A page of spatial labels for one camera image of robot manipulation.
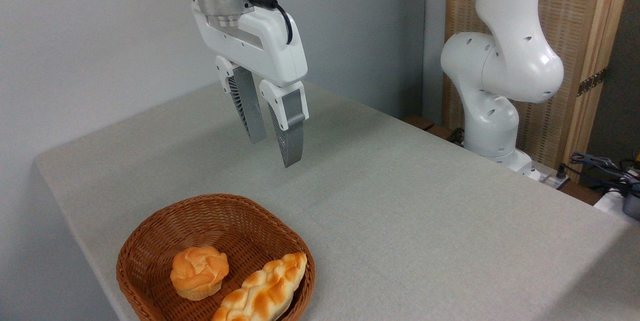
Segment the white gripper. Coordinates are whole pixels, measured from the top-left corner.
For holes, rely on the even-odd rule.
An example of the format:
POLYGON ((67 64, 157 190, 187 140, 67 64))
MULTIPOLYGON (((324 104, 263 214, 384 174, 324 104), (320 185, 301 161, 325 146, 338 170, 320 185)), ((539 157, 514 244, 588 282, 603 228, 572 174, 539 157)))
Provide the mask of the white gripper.
POLYGON ((224 93, 229 94, 251 143, 266 138, 253 74, 263 77, 259 91, 269 105, 279 151, 285 168, 302 159, 304 121, 309 118, 304 84, 307 60, 300 34, 291 20, 292 41, 276 9, 254 8, 238 18, 236 27, 221 27, 192 4, 199 32, 216 55, 224 93))

